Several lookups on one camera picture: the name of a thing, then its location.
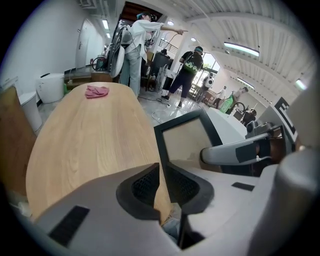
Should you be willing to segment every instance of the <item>doorway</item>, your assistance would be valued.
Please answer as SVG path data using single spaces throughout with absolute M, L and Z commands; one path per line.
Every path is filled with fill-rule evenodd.
M 85 19 L 82 24 L 78 44 L 76 47 L 76 54 L 75 54 L 76 69 L 84 68 L 86 66 L 86 57 L 87 57 L 91 26 L 92 25 L 90 24 L 90 22 L 87 19 Z

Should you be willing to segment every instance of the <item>fluorescent light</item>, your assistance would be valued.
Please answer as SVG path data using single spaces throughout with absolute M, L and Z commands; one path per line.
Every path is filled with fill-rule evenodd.
M 240 82 L 244 83 L 246 86 L 249 86 L 251 89 L 254 89 L 254 87 L 251 84 L 248 84 L 246 81 L 243 81 L 241 78 L 237 78 Z
M 105 28 L 106 30 L 108 30 L 108 29 L 109 29 L 109 26 L 108 26 L 107 20 L 106 20 L 106 19 L 103 19 L 103 20 L 102 20 L 102 23 L 103 23 L 103 25 L 104 25 L 104 28 Z
M 254 49 L 251 49 L 251 48 L 239 45 L 239 44 L 235 44 L 235 43 L 231 43 L 231 42 L 224 42 L 224 45 L 226 47 L 230 47 L 230 48 L 233 48 L 233 49 L 244 51 L 244 52 L 246 52 L 248 54 L 252 54 L 252 55 L 257 56 L 257 57 L 259 56 L 259 52 L 257 50 L 254 50 Z
M 298 79 L 296 82 L 295 82 L 302 90 L 305 90 L 307 87 L 304 85 L 303 82 L 301 82 L 300 79 Z

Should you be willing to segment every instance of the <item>wooden table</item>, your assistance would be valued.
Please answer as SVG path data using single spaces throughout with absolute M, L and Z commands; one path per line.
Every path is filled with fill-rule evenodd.
M 87 85 L 110 92 L 87 99 Z M 163 223 L 171 210 L 169 194 L 154 129 L 133 91 L 112 82 L 80 85 L 58 104 L 34 144 L 26 173 L 32 216 L 92 179 L 151 163 L 160 163 L 154 208 Z

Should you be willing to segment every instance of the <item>green bag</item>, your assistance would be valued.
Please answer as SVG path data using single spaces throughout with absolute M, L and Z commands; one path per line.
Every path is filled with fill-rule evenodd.
M 222 113 L 226 113 L 233 102 L 234 102 L 234 99 L 232 98 L 232 95 L 230 95 L 230 97 L 228 99 L 226 99 L 225 102 L 222 104 L 220 111 Z

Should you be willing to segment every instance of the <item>hand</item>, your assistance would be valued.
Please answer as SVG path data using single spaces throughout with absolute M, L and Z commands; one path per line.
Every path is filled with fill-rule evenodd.
M 188 32 L 188 30 L 177 29 L 175 32 L 177 32 L 179 35 L 183 35 L 184 32 Z

